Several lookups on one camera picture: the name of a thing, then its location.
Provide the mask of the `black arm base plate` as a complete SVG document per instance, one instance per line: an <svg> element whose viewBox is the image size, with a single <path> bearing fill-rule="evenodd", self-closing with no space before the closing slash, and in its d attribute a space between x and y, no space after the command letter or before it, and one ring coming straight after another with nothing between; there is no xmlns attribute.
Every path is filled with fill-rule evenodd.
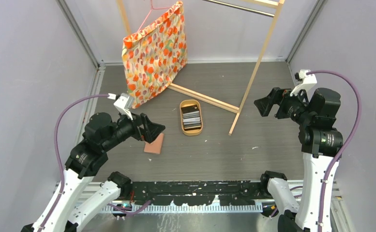
<svg viewBox="0 0 376 232"><path fill-rule="evenodd" d="M254 200L273 197L259 181L135 181L125 186L118 200L166 206L204 206L219 200L220 205L252 205Z"/></svg>

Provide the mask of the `pink leather card holder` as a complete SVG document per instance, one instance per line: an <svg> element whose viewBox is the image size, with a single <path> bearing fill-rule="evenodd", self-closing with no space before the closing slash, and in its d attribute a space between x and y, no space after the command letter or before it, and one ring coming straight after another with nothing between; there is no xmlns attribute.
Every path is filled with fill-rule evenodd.
<svg viewBox="0 0 376 232"><path fill-rule="evenodd" d="M145 142L144 152L151 154L160 154L162 150L162 144L164 140L164 134L160 133L158 137L151 143Z"/></svg>

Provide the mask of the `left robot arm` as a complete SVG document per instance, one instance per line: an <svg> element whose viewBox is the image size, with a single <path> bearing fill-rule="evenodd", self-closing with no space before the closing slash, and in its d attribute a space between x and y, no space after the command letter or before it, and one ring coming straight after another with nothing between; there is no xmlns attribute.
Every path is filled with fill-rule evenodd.
<svg viewBox="0 0 376 232"><path fill-rule="evenodd" d="M90 220L115 199L126 200L131 194L131 180L113 172L99 190L81 205L78 199L85 187L107 162L107 152L128 138L151 143L164 130L144 113L121 115L113 121L108 113L96 113L85 125L83 140L68 157L63 170L63 183L35 223L25 225L24 232L80 232Z"/></svg>

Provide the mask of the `tan oval card tray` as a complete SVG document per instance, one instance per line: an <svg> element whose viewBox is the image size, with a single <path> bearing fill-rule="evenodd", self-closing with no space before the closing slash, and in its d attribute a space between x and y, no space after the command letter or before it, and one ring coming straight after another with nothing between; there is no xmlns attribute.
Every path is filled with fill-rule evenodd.
<svg viewBox="0 0 376 232"><path fill-rule="evenodd" d="M182 132L187 136L197 136L202 132L203 119L197 100L184 100L180 103L180 123Z"/></svg>

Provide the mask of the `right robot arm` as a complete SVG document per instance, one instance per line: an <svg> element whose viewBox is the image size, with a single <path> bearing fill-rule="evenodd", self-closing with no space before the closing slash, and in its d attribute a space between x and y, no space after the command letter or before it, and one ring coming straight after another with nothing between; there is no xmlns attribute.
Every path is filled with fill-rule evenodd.
<svg viewBox="0 0 376 232"><path fill-rule="evenodd" d="M323 184L333 185L338 163L329 165L342 148L342 134L333 127L340 108L340 94L318 88L311 99L305 90L295 96L290 89L274 87L270 93L254 101L261 116L268 116L273 105L279 109L277 119L290 118L299 126L299 142L303 154L304 178L301 201L293 196L283 173L265 171L261 175L259 193L275 200L280 232L330 232L331 189L320 199Z"/></svg>

